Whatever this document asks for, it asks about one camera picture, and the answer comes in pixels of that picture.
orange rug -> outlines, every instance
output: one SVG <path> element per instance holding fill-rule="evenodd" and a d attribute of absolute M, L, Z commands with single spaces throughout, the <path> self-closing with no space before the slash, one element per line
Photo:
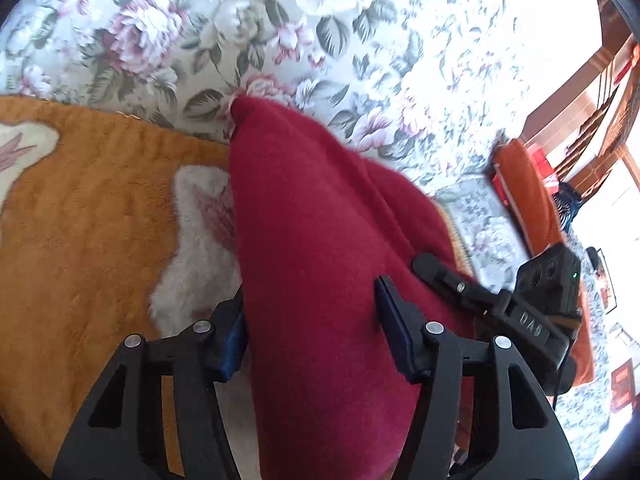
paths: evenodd
<path fill-rule="evenodd" d="M 228 147 L 30 98 L 0 123 L 0 414 L 50 474 L 124 337 L 235 292 Z"/>

red fabric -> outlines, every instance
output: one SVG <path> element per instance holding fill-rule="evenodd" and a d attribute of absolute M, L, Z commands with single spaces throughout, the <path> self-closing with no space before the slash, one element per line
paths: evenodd
<path fill-rule="evenodd" d="M 315 121 L 236 99 L 230 174 L 264 480 L 376 480 L 418 390 L 394 367 L 374 306 L 389 274 L 429 320 L 472 322 L 412 274 L 428 251 L 454 267 L 446 226 L 403 176 Z"/>
<path fill-rule="evenodd" d="M 632 51 L 631 59 L 626 62 L 626 65 L 622 67 L 622 70 L 618 73 L 616 78 L 613 80 L 613 86 L 618 86 L 620 84 L 620 81 L 622 81 L 622 79 L 629 72 L 629 70 L 631 70 L 633 67 L 635 67 L 638 64 L 639 60 L 640 60 L 640 45 L 636 44 L 636 46 Z"/>

metal screw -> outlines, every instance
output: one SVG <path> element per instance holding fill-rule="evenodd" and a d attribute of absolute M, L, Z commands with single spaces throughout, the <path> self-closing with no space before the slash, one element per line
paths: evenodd
<path fill-rule="evenodd" d="M 430 321 L 426 325 L 427 332 L 431 334 L 442 334 L 444 332 L 444 327 L 438 323 L 437 321 Z"/>
<path fill-rule="evenodd" d="M 495 338 L 495 344 L 500 348 L 511 348 L 511 339 L 503 335 L 499 335 L 497 338 Z"/>
<path fill-rule="evenodd" d="M 135 348 L 140 343 L 142 343 L 142 338 L 138 334 L 128 335 L 124 340 L 124 346 L 127 348 Z"/>
<path fill-rule="evenodd" d="M 211 323 L 209 321 L 207 321 L 206 319 L 202 319 L 200 321 L 196 321 L 193 324 L 193 331 L 198 333 L 198 334 L 204 334 L 205 332 L 208 332 L 209 330 L 211 330 Z"/>

floral bedspread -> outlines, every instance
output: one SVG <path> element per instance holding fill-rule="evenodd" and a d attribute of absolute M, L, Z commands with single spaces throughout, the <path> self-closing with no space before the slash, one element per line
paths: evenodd
<path fill-rule="evenodd" d="M 527 84 L 511 0 L 22 0 L 0 92 L 229 138 L 238 94 L 274 99 L 426 191 L 517 136 Z"/>
<path fill-rule="evenodd" d="M 436 200 L 454 221 L 478 280 L 493 292 L 513 290 L 518 267 L 529 259 L 510 213 L 495 193 L 491 181 L 473 176 L 439 190 Z M 590 335 L 594 381 L 558 397 L 556 415 L 569 440 L 578 468 L 585 471 L 598 450 L 600 435 L 609 421 L 611 384 L 604 304 L 593 267 L 574 232 L 569 248 L 580 258 L 582 280 L 591 309 Z"/>

black mount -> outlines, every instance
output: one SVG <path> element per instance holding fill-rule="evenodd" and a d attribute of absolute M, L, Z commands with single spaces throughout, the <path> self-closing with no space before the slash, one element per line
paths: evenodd
<path fill-rule="evenodd" d="M 396 362 L 421 384 L 392 480 L 577 480 L 569 443 L 540 385 L 510 339 L 460 338 L 427 323 L 388 276 L 376 280 L 378 318 Z M 462 377 L 474 378 L 468 457 L 451 469 Z"/>
<path fill-rule="evenodd" d="M 558 420 L 509 339 L 469 340 L 427 323 L 388 276 L 375 296 L 398 370 L 422 385 L 393 480 L 577 480 Z M 246 345 L 241 290 L 177 336 L 127 337 L 82 404 L 52 479 L 182 478 L 168 469 L 162 430 L 161 380 L 172 376 L 184 478 L 240 480 L 214 383 L 238 370 Z M 463 377 L 474 378 L 470 448 L 450 468 Z"/>
<path fill-rule="evenodd" d="M 516 292 L 503 289 L 498 294 L 449 269 L 433 254 L 419 254 L 412 267 L 414 274 L 447 303 L 478 316 L 483 332 L 480 339 L 509 337 L 544 393 L 553 396 L 558 385 L 558 393 L 566 393 L 576 373 L 575 361 L 568 355 L 582 322 L 582 313 L 577 309 L 580 267 L 578 261 L 575 269 L 575 261 L 568 248 L 557 244 L 520 267 Z M 543 275 L 537 287 L 524 290 L 522 284 L 529 281 L 526 277 L 542 262 L 553 264 L 556 276 L 568 271 L 574 277 L 558 284 Z"/>
<path fill-rule="evenodd" d="M 178 480 L 162 430 L 162 376 L 174 378 L 178 442 L 188 480 L 240 480 L 214 382 L 238 370 L 247 344 L 242 291 L 208 321 L 147 342 L 133 334 L 100 374 L 54 465 L 52 480 Z"/>

